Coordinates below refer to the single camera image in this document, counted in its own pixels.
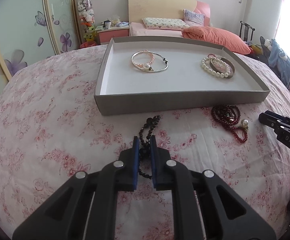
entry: mug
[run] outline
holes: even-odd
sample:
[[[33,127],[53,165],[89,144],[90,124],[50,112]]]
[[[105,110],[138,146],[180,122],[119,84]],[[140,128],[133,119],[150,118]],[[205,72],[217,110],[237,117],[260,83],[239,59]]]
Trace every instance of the mug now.
[[[111,21],[104,21],[104,23],[105,23],[105,29],[109,30],[112,26],[112,22]]]

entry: pink bedsheet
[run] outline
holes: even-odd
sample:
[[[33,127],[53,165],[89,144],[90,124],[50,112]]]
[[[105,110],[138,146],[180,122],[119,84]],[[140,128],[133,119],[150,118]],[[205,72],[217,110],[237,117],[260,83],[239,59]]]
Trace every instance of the pink bedsheet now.
[[[181,31],[171,30],[148,30],[142,23],[131,23],[129,25],[130,36],[168,36],[168,37],[183,37]]]
[[[100,114],[94,90],[105,50],[96,46],[35,63],[1,94],[0,226],[9,236],[72,174],[116,160],[154,116]],[[189,169],[214,170],[280,235],[288,222],[290,150],[258,115],[269,109],[290,116],[290,93],[265,64],[238,56],[271,89],[262,103],[238,105],[249,120],[246,143],[218,125],[210,107],[155,113],[162,118],[153,133],[157,145]],[[150,172],[148,163],[141,168]],[[120,192],[115,239],[172,240],[171,193],[155,191],[142,177],[135,192]]]

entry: pearl pendant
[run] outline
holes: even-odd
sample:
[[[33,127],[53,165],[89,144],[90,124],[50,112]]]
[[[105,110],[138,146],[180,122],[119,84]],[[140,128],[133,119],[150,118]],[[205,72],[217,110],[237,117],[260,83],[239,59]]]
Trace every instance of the pearl pendant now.
[[[243,127],[244,129],[246,129],[249,126],[249,121],[246,119],[243,119],[241,121],[241,127]]]
[[[150,68],[149,63],[143,64],[143,68],[144,68],[144,70],[149,70],[149,68]]]

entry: pink drawer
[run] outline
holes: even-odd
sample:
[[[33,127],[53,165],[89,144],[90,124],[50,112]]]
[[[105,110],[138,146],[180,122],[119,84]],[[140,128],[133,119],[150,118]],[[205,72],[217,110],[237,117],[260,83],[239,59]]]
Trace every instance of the pink drawer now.
[[[109,42],[112,38],[127,37],[127,36],[128,36],[128,29],[112,30],[112,31],[99,33],[99,41],[100,43],[104,43],[104,42]]]

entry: gray tray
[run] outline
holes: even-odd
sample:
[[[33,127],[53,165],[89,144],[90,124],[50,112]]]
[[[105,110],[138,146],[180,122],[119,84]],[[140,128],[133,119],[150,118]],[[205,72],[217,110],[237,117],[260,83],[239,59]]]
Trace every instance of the gray tray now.
[[[130,58],[144,49],[166,57],[168,69],[160,73],[135,69]],[[203,71],[199,64],[208,53],[230,60],[236,68],[234,77],[219,79]],[[134,36],[110,41],[95,100],[102,115],[112,115],[256,103],[264,101],[269,92],[257,74],[224,46],[176,37]]]

